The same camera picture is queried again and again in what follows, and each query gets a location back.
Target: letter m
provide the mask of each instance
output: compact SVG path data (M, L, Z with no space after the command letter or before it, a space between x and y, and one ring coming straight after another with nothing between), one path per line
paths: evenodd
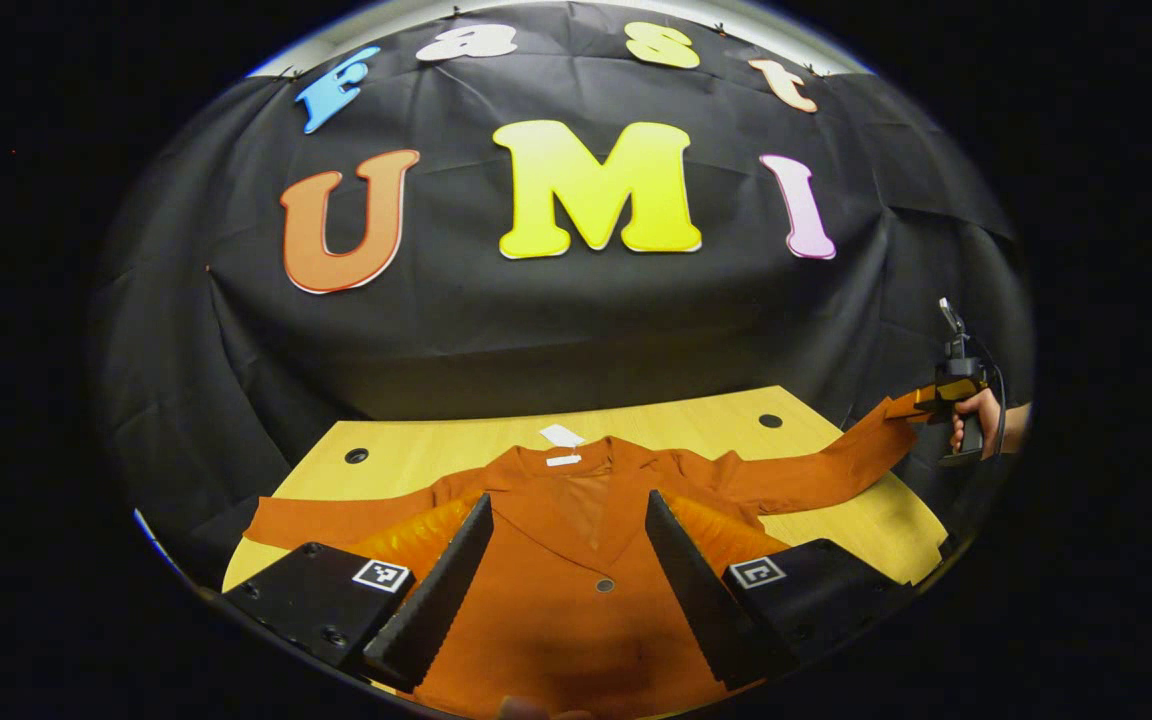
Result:
M676 127L631 123L599 164L571 129L556 120L528 120L492 136L513 158L513 229L500 238L509 259L562 255L571 245L554 225L554 197L586 245L604 250L632 197L621 240L636 252L692 252L700 232L687 213L682 151L691 141Z

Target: pink letter i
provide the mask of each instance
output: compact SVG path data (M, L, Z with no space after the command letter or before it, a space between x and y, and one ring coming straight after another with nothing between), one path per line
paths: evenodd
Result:
M820 213L814 205L812 187L808 179L812 170L797 160L782 156L759 156L767 169L776 176L781 184L781 196L785 197L785 209L790 214L790 234L785 236L785 244L791 253L799 258L828 260L838 253L833 241L826 237L820 225Z

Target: human hand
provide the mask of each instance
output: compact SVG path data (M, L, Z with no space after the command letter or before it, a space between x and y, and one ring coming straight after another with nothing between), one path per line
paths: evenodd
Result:
M990 388L984 388L967 400L955 402L954 435L950 437L950 447L954 448L954 452L963 446L963 415L977 414L984 441L980 448L980 458L985 460L993 455L993 450L996 448L998 414L1001 410L996 397L993 396L993 391Z
M558 715L550 715L538 702L506 696L500 702L495 720L594 720L594 714L588 710L568 710L559 712Z

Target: clothing tag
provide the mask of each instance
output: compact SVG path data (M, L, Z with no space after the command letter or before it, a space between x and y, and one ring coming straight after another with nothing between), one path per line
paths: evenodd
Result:
M585 438L573 433L570 430L562 427L562 425L550 425L547 429L540 430L540 434L545 435L545 439L548 439L550 442L563 447L576 447L585 442Z
M550 457L545 460L545 465L553 468L555 465L570 465L573 462L579 462L579 455L563 455L562 457Z

